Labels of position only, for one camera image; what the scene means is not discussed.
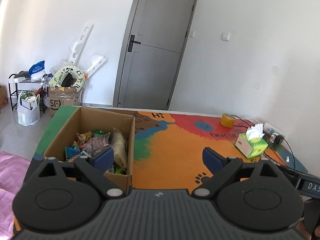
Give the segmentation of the grey room door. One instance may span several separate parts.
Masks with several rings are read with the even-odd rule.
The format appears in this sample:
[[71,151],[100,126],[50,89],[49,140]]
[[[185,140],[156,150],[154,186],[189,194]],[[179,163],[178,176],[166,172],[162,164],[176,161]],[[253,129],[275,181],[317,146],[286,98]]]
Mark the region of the grey room door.
[[167,110],[197,0],[133,0],[120,52],[113,105]]

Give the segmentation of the large bread bag in box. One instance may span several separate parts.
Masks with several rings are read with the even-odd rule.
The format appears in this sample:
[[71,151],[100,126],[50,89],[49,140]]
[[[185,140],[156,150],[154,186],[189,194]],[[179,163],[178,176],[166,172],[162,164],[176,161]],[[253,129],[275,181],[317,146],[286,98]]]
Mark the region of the large bread bag in box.
[[111,147],[114,151],[114,161],[124,169],[127,169],[127,153],[126,153],[126,140],[122,132],[113,128]]

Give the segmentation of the green tissue box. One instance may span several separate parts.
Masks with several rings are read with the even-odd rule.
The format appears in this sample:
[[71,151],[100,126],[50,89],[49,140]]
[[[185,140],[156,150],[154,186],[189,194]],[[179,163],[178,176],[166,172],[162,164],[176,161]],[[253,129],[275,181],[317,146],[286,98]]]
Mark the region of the green tissue box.
[[268,143],[263,139],[264,125],[259,123],[249,127],[245,133],[239,134],[234,146],[247,159],[251,159],[263,154]]

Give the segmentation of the brown cardboard snack box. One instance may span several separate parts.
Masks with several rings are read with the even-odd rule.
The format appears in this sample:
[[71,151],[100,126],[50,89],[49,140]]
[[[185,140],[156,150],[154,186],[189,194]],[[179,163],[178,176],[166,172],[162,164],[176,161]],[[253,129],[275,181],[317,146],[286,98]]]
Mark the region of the brown cardboard snack box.
[[123,191],[132,185],[132,165],[135,142],[135,117],[92,107],[61,106],[51,120],[62,121],[55,137],[49,140],[45,158],[54,157],[60,162],[73,162],[81,155],[93,157],[111,147],[112,130],[119,129],[126,140],[127,169],[121,168],[113,157],[112,166],[105,177]]

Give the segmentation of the yellow packing tape roll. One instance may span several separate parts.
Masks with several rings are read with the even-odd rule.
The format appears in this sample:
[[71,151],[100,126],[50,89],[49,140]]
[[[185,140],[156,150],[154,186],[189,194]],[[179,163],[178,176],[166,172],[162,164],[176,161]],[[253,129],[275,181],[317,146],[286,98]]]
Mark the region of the yellow packing tape roll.
[[227,128],[232,128],[235,123],[235,117],[233,115],[223,113],[220,119],[220,124]]

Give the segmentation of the black power adapter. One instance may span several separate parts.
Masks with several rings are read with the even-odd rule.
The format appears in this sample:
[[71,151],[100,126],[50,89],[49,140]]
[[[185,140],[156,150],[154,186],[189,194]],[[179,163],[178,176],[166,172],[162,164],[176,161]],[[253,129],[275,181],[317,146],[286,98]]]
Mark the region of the black power adapter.
[[272,144],[280,145],[282,144],[283,141],[284,141],[284,137],[282,135],[275,135],[272,140]]

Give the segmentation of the white power strip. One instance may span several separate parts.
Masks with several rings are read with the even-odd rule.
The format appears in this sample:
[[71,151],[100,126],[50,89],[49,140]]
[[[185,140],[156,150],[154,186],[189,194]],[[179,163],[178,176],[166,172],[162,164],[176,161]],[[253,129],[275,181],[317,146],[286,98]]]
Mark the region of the white power strip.
[[271,124],[269,124],[267,122],[264,124],[264,132],[267,134],[277,133],[277,134],[281,135],[284,139],[287,139],[287,136],[285,135],[284,132],[282,132],[280,129],[272,126]]

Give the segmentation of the SF cardboard box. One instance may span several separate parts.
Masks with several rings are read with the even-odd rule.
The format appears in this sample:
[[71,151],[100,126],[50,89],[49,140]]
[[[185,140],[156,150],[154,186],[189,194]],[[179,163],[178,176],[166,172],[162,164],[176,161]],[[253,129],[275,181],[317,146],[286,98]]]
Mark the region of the SF cardboard box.
[[50,115],[53,117],[61,106],[80,105],[81,92],[76,87],[50,87],[48,90]]

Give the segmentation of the pink blanket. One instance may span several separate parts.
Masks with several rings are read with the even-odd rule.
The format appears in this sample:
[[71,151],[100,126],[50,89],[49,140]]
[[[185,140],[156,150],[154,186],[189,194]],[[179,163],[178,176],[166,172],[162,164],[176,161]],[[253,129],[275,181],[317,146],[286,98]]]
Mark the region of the pink blanket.
[[1,239],[11,239],[14,214],[12,202],[20,190],[30,161],[1,151]]

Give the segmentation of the white shopping bag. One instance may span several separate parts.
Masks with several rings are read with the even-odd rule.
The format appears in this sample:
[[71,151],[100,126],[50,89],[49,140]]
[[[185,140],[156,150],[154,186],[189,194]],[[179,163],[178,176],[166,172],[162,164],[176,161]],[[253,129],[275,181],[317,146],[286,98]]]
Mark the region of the white shopping bag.
[[40,96],[29,91],[21,91],[17,102],[18,123],[32,126],[40,120]]

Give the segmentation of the panda print toilet seat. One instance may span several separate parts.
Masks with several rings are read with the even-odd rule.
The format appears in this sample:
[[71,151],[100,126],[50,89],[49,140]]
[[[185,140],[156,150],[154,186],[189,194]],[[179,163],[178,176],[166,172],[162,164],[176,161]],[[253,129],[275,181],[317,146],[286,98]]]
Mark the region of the panda print toilet seat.
[[84,84],[84,72],[72,64],[61,67],[49,81],[50,87],[75,87],[77,92],[82,89]]

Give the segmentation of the blue white plastic bag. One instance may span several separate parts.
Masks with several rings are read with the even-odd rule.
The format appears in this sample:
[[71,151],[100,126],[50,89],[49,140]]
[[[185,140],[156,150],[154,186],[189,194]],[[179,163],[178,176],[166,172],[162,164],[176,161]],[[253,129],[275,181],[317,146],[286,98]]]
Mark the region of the blue white plastic bag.
[[39,61],[29,69],[28,75],[33,82],[41,80],[46,73],[44,63],[45,61]]

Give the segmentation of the black metal shoe rack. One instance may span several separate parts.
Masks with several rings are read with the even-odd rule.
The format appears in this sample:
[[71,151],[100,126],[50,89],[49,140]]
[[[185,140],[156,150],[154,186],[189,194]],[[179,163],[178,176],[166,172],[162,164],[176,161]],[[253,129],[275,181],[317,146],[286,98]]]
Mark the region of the black metal shoe rack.
[[44,114],[48,107],[44,100],[47,96],[48,89],[42,87],[41,81],[32,81],[30,77],[11,74],[8,77],[8,91],[11,110],[17,109],[18,96],[22,92],[27,95],[40,95],[40,111]]

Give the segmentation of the orange printed cardboard box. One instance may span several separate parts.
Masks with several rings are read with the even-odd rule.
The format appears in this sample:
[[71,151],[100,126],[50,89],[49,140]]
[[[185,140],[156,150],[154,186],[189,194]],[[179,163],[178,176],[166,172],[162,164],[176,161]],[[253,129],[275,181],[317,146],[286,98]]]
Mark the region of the orange printed cardboard box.
[[0,109],[8,104],[7,89],[4,85],[0,85]]

